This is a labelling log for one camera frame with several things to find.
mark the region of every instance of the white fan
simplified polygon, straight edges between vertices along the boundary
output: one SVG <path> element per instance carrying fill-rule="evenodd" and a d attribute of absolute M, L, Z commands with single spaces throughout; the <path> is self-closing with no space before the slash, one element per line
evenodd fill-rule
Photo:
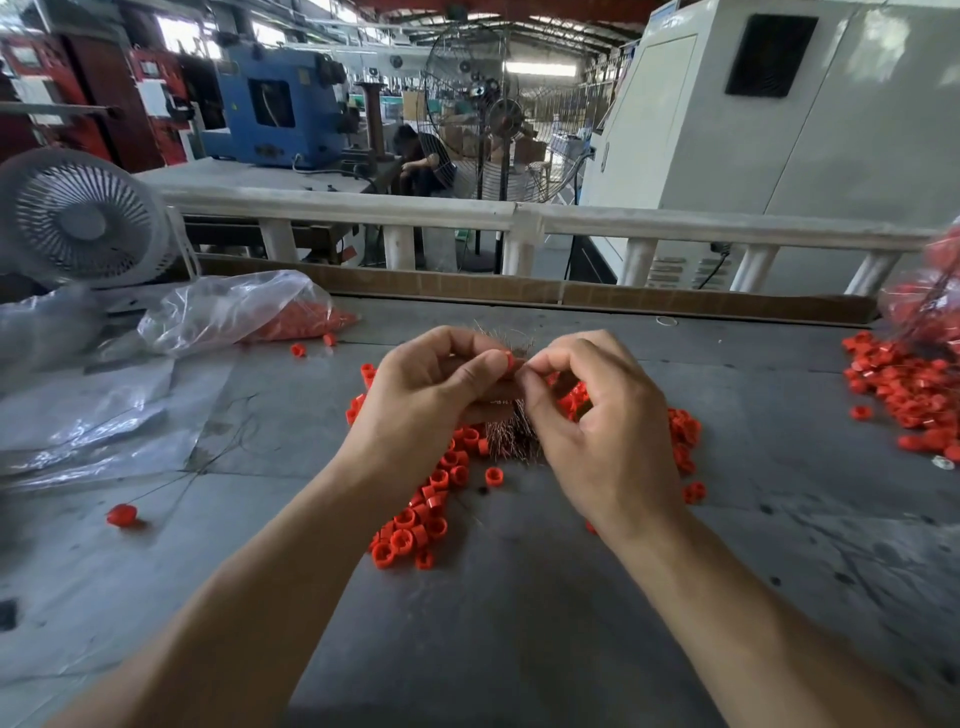
<path fill-rule="evenodd" d="M 178 253 L 196 277 L 196 255 L 171 234 L 162 203 L 116 165 L 55 148 L 0 164 L 0 255 L 8 270 L 47 285 L 116 288 L 154 280 Z"/>

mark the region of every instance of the person's right hand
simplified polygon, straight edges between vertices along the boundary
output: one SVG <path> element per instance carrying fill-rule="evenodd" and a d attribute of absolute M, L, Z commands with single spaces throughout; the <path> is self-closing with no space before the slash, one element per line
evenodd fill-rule
<path fill-rule="evenodd" d="M 553 372 L 562 374 L 551 391 L 543 378 Z M 573 383 L 563 374 L 570 372 L 587 384 L 593 404 L 579 423 L 556 404 Z M 684 517 L 663 392 L 611 334 L 562 336 L 516 380 L 561 488 L 605 541 L 669 528 Z"/>

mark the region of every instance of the guardrail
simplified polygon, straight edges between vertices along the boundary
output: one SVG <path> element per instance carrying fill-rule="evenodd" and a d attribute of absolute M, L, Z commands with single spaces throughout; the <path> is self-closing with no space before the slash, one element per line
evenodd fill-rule
<path fill-rule="evenodd" d="M 663 209 L 272 190 L 152 185 L 172 214 L 251 217 L 260 221 L 268 257 L 297 262 L 291 220 L 384 226 L 387 267 L 414 270 L 414 226 L 504 233 L 506 276 L 529 277 L 536 249 L 550 233 L 627 238 L 617 285 L 646 284 L 660 240 L 746 245 L 731 291 L 755 293 L 781 247 L 862 250 L 846 293 L 873 296 L 903 253 L 917 252 L 938 231 L 886 223 Z"/>

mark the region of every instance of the blue machine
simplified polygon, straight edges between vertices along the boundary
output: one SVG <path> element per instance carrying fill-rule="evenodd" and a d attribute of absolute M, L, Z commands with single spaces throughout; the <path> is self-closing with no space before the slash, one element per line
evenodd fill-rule
<path fill-rule="evenodd" d="M 202 132 L 210 157 L 269 167 L 316 169 L 338 159 L 355 122 L 334 86 L 347 79 L 329 56 L 256 43 L 228 47 L 217 61 L 226 129 Z"/>

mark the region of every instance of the person's left hand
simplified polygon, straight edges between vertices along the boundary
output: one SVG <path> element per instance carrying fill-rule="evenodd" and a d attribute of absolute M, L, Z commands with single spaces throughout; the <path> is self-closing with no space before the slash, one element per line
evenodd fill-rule
<path fill-rule="evenodd" d="M 337 453 L 362 479 L 406 501 L 434 470 L 458 425 L 507 420 L 521 397 L 507 347 L 479 331 L 439 327 L 380 363 Z"/>

